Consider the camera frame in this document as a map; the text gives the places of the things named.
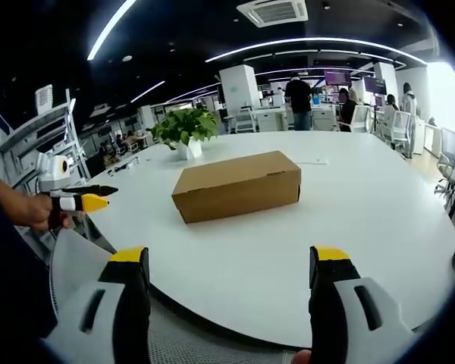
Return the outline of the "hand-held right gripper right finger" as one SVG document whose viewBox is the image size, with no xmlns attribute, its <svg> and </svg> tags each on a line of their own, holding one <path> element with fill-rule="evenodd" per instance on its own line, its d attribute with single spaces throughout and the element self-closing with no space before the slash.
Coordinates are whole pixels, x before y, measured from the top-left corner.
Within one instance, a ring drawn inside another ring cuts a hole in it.
<svg viewBox="0 0 455 364">
<path fill-rule="evenodd" d="M 312 363 L 393 363 L 416 340 L 400 305 L 344 251 L 311 246 Z"/>
</svg>

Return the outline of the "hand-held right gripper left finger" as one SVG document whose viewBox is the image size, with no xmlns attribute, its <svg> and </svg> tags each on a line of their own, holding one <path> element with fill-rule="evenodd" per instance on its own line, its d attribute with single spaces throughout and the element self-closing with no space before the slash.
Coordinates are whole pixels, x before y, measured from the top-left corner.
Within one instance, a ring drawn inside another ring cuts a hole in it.
<svg viewBox="0 0 455 364">
<path fill-rule="evenodd" d="M 64 363 L 149 363 L 149 250 L 121 250 L 65 303 L 44 340 Z"/>
</svg>

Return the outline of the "person's left hand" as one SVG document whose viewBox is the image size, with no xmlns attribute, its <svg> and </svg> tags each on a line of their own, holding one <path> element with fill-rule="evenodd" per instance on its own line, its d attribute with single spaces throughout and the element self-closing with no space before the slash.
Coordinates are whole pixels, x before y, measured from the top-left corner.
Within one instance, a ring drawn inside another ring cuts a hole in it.
<svg viewBox="0 0 455 364">
<path fill-rule="evenodd" d="M 38 231 L 73 227 L 72 216 L 53 209 L 52 199 L 44 194 L 19 195 L 8 207 L 8 214 L 15 225 Z"/>
</svg>

